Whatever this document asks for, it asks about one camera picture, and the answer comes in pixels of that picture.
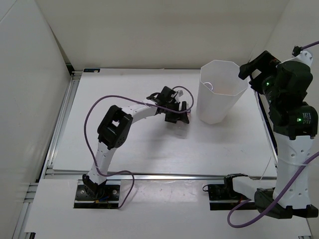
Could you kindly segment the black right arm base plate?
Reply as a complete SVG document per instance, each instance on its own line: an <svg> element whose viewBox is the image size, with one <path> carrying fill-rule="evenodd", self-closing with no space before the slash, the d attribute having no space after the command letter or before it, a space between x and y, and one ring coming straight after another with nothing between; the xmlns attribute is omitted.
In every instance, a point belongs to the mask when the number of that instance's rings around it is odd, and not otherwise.
<svg viewBox="0 0 319 239"><path fill-rule="evenodd" d="M236 192L228 192L224 184L206 184L203 192L208 193L211 211L230 211L248 198Z"/></svg>

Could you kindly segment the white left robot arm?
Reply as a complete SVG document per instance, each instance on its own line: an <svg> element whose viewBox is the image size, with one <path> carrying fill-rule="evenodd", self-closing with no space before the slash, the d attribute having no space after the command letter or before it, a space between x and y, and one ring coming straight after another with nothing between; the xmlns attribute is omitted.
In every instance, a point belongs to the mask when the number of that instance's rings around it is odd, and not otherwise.
<svg viewBox="0 0 319 239"><path fill-rule="evenodd" d="M165 86L161 92L152 93L142 101L119 97L132 102L131 106L110 106L97 128L97 151L94 152L92 147L88 146L93 165L82 177L86 194L94 200L104 197L107 178L111 176L108 171L112 158L116 150L126 142L134 123L164 114L165 122L189 124L189 113L194 103L188 104L180 100L183 90L185 87L182 86Z"/></svg>

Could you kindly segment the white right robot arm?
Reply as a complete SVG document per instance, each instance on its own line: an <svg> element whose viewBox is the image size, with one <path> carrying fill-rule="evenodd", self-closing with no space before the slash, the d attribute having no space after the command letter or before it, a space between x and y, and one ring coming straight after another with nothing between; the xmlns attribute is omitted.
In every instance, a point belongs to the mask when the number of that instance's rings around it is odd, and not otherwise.
<svg viewBox="0 0 319 239"><path fill-rule="evenodd" d="M312 62L310 52L295 47L288 60L280 61L264 51L240 67L240 79L259 71L250 86L268 102L278 151L277 180L274 188L265 188L245 174L230 174L224 178L224 194L229 199L241 194L247 201L254 201L260 216L290 219L319 215L311 204L308 187L308 165L315 158L310 150L319 121L316 109L305 102L313 80Z"/></svg>

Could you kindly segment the clear bottle red-blue label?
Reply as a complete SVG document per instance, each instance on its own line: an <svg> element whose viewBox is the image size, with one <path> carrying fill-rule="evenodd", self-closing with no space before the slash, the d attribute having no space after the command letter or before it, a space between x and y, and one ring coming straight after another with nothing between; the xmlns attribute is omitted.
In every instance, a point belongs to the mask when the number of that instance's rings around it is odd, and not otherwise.
<svg viewBox="0 0 319 239"><path fill-rule="evenodd" d="M179 114L179 120L174 126L174 134L180 138L186 138L190 126L191 110L187 113Z"/></svg>

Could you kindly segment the clear unlabelled plastic bottle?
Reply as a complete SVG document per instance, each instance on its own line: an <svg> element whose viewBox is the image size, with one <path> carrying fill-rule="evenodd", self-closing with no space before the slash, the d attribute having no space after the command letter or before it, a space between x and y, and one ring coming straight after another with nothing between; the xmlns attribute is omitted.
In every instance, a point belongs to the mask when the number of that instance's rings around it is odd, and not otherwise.
<svg viewBox="0 0 319 239"><path fill-rule="evenodd" d="M209 88L211 91L213 91L213 85L210 82L204 82L203 83L207 88Z"/></svg>

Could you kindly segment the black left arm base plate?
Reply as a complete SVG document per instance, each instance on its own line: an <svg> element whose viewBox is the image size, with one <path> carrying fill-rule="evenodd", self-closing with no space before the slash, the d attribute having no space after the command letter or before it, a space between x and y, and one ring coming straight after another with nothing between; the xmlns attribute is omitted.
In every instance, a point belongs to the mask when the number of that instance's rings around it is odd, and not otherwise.
<svg viewBox="0 0 319 239"><path fill-rule="evenodd" d="M97 198L91 197L85 191L85 185L77 185L73 208L75 209L117 209L120 197L120 182L106 183Z"/></svg>

